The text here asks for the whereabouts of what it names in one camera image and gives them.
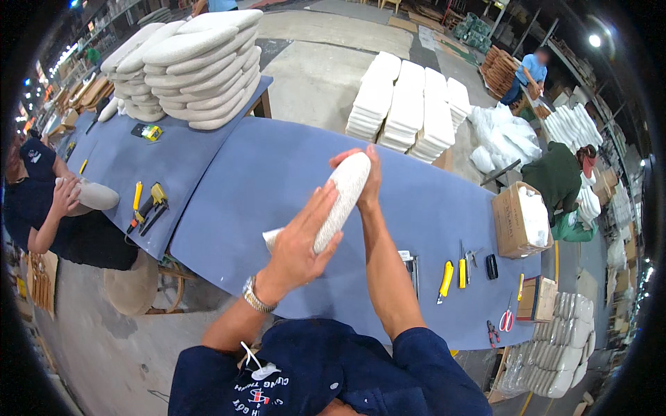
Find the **jeans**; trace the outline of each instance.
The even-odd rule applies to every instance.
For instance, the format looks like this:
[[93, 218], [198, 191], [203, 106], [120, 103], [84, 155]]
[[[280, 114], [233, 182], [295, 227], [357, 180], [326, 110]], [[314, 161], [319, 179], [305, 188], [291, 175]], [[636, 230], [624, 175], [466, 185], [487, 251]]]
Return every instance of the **jeans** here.
[[499, 101], [504, 105], [511, 105], [518, 101], [522, 97], [523, 93], [523, 91], [520, 89], [520, 84], [521, 82], [518, 77], [514, 76], [513, 82], [511, 83], [511, 88], [509, 88], [509, 91], [507, 91], [504, 97], [502, 97]]

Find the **black t-shirt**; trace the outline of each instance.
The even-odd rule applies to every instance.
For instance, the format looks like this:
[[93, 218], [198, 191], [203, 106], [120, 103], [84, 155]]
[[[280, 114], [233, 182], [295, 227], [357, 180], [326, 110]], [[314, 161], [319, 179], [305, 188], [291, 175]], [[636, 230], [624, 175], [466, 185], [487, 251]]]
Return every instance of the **black t-shirt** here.
[[[55, 153], [38, 138], [26, 140], [19, 154], [28, 171], [28, 177], [17, 184], [5, 183], [3, 217], [12, 240], [25, 252], [28, 251], [30, 228], [39, 231], [53, 203]], [[50, 251], [65, 256], [67, 236], [75, 218], [63, 217]]]
[[369, 416], [492, 414], [446, 342], [427, 328], [398, 335], [391, 357], [379, 341], [349, 325], [286, 321], [266, 332], [256, 357], [278, 371], [257, 379], [252, 360], [238, 370], [231, 355], [211, 348], [181, 352], [169, 416], [316, 415], [335, 397]]

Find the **green shirt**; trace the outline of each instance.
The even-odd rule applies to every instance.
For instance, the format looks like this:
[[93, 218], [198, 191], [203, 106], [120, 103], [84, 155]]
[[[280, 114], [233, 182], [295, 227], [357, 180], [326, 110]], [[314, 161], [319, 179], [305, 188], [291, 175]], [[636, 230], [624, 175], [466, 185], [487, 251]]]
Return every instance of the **green shirt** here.
[[86, 52], [87, 52], [86, 59], [92, 63], [96, 63], [101, 58], [101, 55], [99, 54], [99, 52], [97, 52], [95, 48], [88, 48], [86, 49]]
[[581, 168], [565, 144], [548, 143], [548, 152], [542, 158], [523, 166], [522, 174], [523, 182], [541, 192], [551, 225], [553, 213], [560, 202], [564, 212], [578, 209], [576, 198], [582, 185]]

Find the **worker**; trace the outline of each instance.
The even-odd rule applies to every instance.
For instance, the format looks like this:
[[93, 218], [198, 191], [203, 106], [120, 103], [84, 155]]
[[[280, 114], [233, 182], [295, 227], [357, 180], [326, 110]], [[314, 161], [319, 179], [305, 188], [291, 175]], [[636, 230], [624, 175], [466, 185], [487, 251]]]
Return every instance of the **worker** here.
[[83, 57], [93, 64], [94, 67], [102, 65], [102, 55], [93, 47], [83, 51]]
[[198, 0], [192, 7], [192, 17], [197, 17], [207, 11], [233, 11], [238, 10], [236, 0]]
[[[337, 167], [353, 149], [330, 161]], [[368, 293], [393, 355], [372, 337], [332, 319], [283, 319], [261, 349], [236, 366], [278, 302], [317, 278], [342, 239], [312, 247], [338, 191], [329, 180], [279, 233], [268, 265], [244, 295], [180, 353], [168, 414], [176, 415], [491, 415], [479, 387], [426, 327], [407, 269], [380, 209], [380, 160], [370, 145], [370, 174], [356, 203], [363, 225]]]
[[511, 88], [499, 101], [504, 105], [511, 105], [518, 101], [522, 97], [521, 85], [526, 87], [527, 84], [532, 84], [535, 91], [541, 94], [543, 92], [543, 82], [548, 72], [545, 66], [550, 61], [550, 55], [550, 49], [545, 46], [537, 48], [534, 53], [525, 55], [523, 62], [515, 72]]
[[[55, 184], [56, 177], [65, 178]], [[21, 146], [15, 135], [7, 152], [5, 227], [24, 252], [52, 251], [79, 264], [128, 270], [137, 247], [101, 212], [79, 216], [79, 179], [53, 150], [31, 135]]]
[[551, 227], [555, 225], [556, 210], [573, 212], [578, 209], [576, 198], [582, 185], [581, 171], [586, 178], [591, 178], [596, 162], [597, 151], [591, 144], [573, 154], [566, 144], [550, 142], [543, 157], [523, 166], [523, 182], [541, 193]]

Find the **scissors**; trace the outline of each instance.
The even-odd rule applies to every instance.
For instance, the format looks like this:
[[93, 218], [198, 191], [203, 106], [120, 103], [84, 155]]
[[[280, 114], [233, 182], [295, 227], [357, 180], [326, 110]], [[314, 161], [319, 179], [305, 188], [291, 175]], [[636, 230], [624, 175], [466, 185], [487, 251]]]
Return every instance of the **scissors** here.
[[506, 308], [506, 312], [504, 312], [501, 316], [501, 319], [499, 320], [499, 330], [500, 331], [511, 331], [511, 328], [513, 328], [513, 313], [511, 312], [511, 301], [513, 300], [513, 292], [511, 292], [511, 297], [509, 298], [509, 305]]

